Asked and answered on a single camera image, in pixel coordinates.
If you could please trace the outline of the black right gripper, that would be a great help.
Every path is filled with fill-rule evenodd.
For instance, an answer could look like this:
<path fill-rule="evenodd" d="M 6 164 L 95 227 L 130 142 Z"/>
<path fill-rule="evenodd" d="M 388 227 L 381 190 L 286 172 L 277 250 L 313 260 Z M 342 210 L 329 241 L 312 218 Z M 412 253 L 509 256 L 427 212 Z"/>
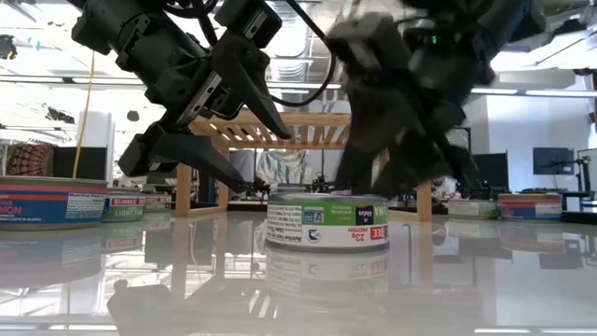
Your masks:
<path fill-rule="evenodd" d="M 351 123 L 335 183 L 338 189 L 406 194 L 435 178 L 476 184 L 470 152 L 446 133 L 465 121 L 466 56 L 456 49 L 354 47 Z M 386 149 L 389 162 L 372 176 Z"/>

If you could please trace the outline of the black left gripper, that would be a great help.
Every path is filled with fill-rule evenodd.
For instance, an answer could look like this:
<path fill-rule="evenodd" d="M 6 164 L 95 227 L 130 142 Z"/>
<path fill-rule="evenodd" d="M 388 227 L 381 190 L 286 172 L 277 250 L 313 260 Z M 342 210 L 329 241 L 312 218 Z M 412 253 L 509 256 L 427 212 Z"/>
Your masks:
<path fill-rule="evenodd" d="M 144 133 L 137 134 L 118 165 L 127 176 L 170 172 L 182 163 L 245 191 L 241 174 L 212 144 L 188 127 L 197 116 L 187 111 L 201 87 L 206 53 L 177 27 L 126 27 L 118 34 L 117 64 L 146 84 L 147 99 L 166 108 Z M 265 80 L 270 57 L 244 35 L 224 33 L 212 49 L 212 68 L 254 115 L 278 138 L 290 139 Z"/>

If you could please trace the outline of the salmon can blue red label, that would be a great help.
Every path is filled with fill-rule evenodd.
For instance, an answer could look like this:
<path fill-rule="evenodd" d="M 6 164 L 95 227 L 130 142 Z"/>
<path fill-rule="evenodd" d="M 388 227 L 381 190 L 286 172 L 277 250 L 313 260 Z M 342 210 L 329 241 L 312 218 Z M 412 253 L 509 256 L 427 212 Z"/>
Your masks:
<path fill-rule="evenodd" d="M 0 230 L 95 227 L 102 221 L 107 183 L 44 176 L 0 176 Z"/>
<path fill-rule="evenodd" d="M 562 196 L 557 193 L 518 193 L 498 196 L 500 216 L 507 220 L 559 221 Z"/>

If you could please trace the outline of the wooden slatted shelf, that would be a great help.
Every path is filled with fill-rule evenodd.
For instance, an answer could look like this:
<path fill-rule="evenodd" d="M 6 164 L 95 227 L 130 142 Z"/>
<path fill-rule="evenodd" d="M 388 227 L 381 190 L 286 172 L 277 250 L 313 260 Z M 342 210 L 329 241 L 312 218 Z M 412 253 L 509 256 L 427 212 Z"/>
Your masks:
<path fill-rule="evenodd" d="M 282 119 L 292 133 L 289 140 L 275 136 L 246 108 L 233 120 L 197 117 L 190 123 L 190 130 L 196 135 L 207 136 L 226 158 L 231 150 L 240 148 L 340 149 L 348 139 L 350 116 L 345 113 L 284 112 Z M 215 206 L 191 207 L 192 173 L 193 169 L 187 165 L 177 167 L 175 215 L 206 217 L 225 213 L 228 210 L 229 188 L 221 183 L 217 185 Z"/>

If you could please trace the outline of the teal patterned cloth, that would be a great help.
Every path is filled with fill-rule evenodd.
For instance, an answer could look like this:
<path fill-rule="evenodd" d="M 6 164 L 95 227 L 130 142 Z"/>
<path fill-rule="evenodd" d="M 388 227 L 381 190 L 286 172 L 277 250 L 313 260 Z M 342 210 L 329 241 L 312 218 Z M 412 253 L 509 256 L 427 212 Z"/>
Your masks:
<path fill-rule="evenodd" d="M 309 152 L 305 149 L 263 151 L 257 161 L 256 174 L 268 184 L 307 184 L 312 177 Z"/>

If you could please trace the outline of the black screen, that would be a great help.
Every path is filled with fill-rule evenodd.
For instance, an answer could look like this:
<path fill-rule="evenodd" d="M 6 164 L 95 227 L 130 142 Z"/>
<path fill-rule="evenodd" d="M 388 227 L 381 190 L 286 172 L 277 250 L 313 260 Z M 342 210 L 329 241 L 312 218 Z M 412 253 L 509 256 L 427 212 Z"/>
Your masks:
<path fill-rule="evenodd" d="M 477 165 L 482 181 L 487 181 L 495 188 L 509 189 L 506 153 L 474 154 L 472 159 Z"/>

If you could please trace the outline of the black panel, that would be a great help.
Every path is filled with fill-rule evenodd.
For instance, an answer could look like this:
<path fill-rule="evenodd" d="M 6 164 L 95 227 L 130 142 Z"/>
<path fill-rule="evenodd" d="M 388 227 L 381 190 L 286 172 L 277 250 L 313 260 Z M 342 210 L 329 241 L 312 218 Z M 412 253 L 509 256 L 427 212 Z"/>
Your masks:
<path fill-rule="evenodd" d="M 55 147 L 53 154 L 54 177 L 71 178 L 76 159 L 76 147 Z M 82 147 L 79 152 L 77 178 L 105 180 L 106 148 Z"/>

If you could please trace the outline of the black stand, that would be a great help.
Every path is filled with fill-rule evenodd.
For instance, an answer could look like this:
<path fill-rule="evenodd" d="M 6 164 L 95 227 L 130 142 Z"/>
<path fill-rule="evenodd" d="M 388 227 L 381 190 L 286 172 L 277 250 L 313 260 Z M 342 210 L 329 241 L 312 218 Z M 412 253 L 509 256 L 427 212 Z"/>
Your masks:
<path fill-rule="evenodd" d="M 579 193 L 582 198 L 590 198 L 591 200 L 594 199 L 594 192 L 591 190 L 590 186 L 590 176 L 589 176 L 589 165 L 590 165 L 590 157 L 589 156 L 582 156 L 580 159 L 575 159 L 572 161 L 552 161 L 545 165 L 545 168 L 549 169 L 560 169 L 564 168 L 566 165 L 569 164 L 576 164 L 579 166 L 579 173 L 576 174 L 577 182 L 579 185 Z"/>

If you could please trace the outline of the red patterned cloth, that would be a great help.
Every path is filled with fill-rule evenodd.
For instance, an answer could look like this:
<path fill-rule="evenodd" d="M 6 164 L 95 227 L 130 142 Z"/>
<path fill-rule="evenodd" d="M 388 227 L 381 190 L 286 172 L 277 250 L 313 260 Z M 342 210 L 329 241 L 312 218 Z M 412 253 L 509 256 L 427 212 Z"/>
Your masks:
<path fill-rule="evenodd" d="M 7 175 L 53 176 L 55 146 L 17 144 L 7 149 Z"/>

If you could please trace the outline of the black ceiling device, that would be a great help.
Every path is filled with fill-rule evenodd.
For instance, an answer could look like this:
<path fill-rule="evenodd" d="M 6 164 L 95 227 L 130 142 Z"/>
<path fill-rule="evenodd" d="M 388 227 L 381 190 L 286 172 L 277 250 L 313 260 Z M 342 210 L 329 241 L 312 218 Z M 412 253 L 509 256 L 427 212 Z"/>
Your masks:
<path fill-rule="evenodd" d="M 0 35 L 0 59 L 14 60 L 17 57 L 18 52 L 13 39 L 13 35 Z"/>

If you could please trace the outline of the silver ventilation duct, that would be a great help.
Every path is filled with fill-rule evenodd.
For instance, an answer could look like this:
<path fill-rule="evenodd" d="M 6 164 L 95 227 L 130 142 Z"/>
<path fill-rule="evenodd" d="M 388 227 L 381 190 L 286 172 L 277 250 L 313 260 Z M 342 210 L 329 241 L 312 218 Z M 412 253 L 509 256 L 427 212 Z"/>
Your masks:
<path fill-rule="evenodd" d="M 277 82 L 308 82 L 312 67 L 327 65 L 329 54 L 313 52 L 309 42 L 275 45 L 267 48 L 271 57 L 270 77 Z"/>

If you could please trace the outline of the dark wall monitor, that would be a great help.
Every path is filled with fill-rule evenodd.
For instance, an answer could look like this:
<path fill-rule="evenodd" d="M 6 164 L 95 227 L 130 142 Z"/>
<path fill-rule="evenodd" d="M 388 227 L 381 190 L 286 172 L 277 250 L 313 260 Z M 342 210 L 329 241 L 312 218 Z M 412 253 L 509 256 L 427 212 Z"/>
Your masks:
<path fill-rule="evenodd" d="M 575 152 L 568 147 L 534 147 L 533 170 L 535 175 L 573 175 Z"/>

